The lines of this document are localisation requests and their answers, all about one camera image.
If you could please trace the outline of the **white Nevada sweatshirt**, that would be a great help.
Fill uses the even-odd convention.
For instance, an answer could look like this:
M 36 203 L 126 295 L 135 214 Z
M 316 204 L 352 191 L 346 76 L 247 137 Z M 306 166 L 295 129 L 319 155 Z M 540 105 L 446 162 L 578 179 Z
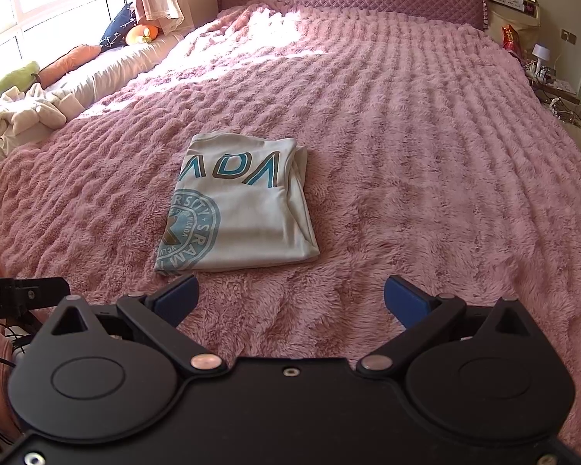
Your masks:
M 295 139 L 198 134 L 181 163 L 155 262 L 160 273 L 305 262 L 320 250 Z

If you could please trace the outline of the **pink fluffy bed blanket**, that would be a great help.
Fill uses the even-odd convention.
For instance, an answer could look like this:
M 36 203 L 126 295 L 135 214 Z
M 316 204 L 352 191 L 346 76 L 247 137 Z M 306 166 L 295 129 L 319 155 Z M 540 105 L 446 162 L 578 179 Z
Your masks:
M 227 360 L 356 360 L 400 325 L 399 274 L 475 305 L 519 299 L 576 384 L 581 455 L 581 153 L 517 61 L 468 25 L 396 13 L 241 6 L 145 76 L 0 166 L 0 256 L 93 303 L 154 270 L 193 136 L 294 139 L 319 257 L 203 273 L 180 326 Z

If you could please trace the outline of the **cream crumpled blanket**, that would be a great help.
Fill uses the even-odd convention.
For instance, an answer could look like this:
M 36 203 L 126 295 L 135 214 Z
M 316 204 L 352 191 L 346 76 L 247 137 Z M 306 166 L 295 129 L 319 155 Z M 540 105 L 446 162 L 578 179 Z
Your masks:
M 63 128 L 77 114 L 81 104 L 64 90 L 44 90 L 36 82 L 24 93 L 16 86 L 0 98 L 0 137 L 32 136 L 34 129 Z

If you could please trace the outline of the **green plush toy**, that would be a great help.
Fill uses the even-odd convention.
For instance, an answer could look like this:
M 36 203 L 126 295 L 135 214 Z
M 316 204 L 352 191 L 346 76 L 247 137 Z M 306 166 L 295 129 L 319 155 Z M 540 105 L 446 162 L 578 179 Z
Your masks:
M 9 72 L 0 80 L 0 98 L 12 87 L 16 87 L 24 93 L 38 80 L 39 72 L 40 67 L 35 61 Z

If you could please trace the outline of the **peach pillow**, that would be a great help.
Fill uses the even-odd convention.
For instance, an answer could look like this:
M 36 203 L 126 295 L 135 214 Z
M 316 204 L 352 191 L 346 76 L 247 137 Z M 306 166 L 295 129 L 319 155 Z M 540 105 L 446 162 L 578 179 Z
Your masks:
M 100 45 L 81 44 L 43 68 L 36 76 L 42 88 L 51 86 L 70 71 L 83 66 L 101 53 Z

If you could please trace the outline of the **orange plush toy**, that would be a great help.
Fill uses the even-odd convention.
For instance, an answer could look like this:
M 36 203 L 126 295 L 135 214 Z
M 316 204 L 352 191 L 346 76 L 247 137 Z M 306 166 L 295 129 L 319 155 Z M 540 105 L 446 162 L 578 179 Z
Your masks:
M 156 40 L 159 28 L 152 24 L 137 24 L 125 35 L 125 43 L 128 45 L 150 44 Z

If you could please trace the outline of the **navy patterned pillow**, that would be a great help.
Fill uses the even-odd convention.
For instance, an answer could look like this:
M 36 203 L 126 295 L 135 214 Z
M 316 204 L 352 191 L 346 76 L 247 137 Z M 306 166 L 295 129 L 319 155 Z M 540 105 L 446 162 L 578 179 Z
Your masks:
M 127 3 L 103 33 L 103 37 L 99 41 L 100 50 L 106 52 L 112 48 L 125 46 L 128 32 L 136 24 L 137 19 L 133 4 Z

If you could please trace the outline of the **white table lamp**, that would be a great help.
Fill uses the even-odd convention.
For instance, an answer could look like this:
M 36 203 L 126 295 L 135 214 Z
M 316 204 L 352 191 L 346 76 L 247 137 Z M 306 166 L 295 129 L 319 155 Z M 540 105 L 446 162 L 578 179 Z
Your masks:
M 539 82 L 546 82 L 549 75 L 550 49 L 536 43 L 532 50 L 535 58 L 534 78 Z

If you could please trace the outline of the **red snack bag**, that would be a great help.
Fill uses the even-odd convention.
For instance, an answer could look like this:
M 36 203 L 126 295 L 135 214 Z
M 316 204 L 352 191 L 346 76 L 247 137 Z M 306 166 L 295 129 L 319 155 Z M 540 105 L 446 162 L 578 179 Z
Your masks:
M 522 58 L 523 51 L 521 47 L 521 40 L 519 40 L 519 35 L 516 29 L 511 25 L 507 24 L 502 27 L 503 36 L 503 48 L 511 53 L 512 56 L 516 58 Z

